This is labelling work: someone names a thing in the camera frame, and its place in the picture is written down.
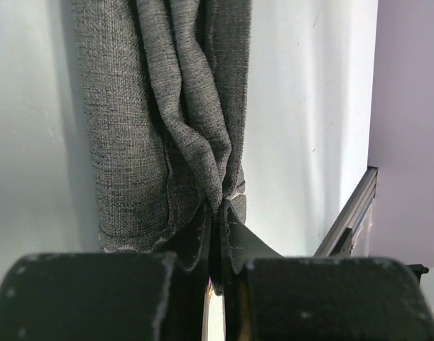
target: gray cloth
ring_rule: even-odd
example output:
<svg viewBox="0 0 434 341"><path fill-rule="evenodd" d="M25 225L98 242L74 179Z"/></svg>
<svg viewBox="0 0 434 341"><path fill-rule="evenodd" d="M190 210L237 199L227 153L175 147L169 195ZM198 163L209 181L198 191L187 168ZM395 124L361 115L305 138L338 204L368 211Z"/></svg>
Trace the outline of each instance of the gray cloth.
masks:
<svg viewBox="0 0 434 341"><path fill-rule="evenodd" d="M150 251L207 200L244 219L250 0L75 0L106 251Z"/></svg>

